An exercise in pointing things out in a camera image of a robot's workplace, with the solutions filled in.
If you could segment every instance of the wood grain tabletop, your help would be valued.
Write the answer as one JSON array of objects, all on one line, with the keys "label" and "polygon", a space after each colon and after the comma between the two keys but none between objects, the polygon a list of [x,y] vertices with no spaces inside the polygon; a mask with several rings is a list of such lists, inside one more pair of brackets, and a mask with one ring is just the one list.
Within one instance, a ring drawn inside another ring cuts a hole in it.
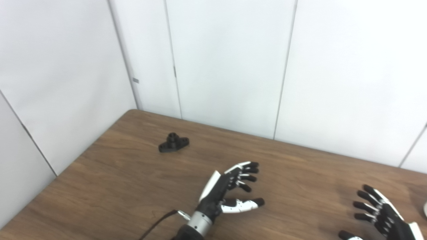
[{"label": "wood grain tabletop", "polygon": [[[160,153],[168,133],[190,145]],[[387,196],[406,221],[427,236],[422,206],[427,175],[377,163],[161,116],[128,111],[57,179],[0,231],[1,240],[137,240],[172,209],[192,214],[214,170],[236,163],[260,163],[251,193],[265,206],[222,214],[207,240],[338,240],[340,230],[384,239],[367,222],[356,191],[369,184]],[[174,215],[147,240],[169,240],[185,224]]]}]

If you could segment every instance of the black plastic mount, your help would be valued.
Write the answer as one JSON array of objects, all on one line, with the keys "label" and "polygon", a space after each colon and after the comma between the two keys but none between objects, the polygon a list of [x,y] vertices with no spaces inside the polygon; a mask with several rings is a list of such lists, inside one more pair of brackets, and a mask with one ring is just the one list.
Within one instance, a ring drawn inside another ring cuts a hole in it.
[{"label": "black plastic mount", "polygon": [[188,138],[180,138],[176,133],[171,132],[168,134],[166,142],[159,145],[159,152],[176,152],[188,144],[190,144]]}]

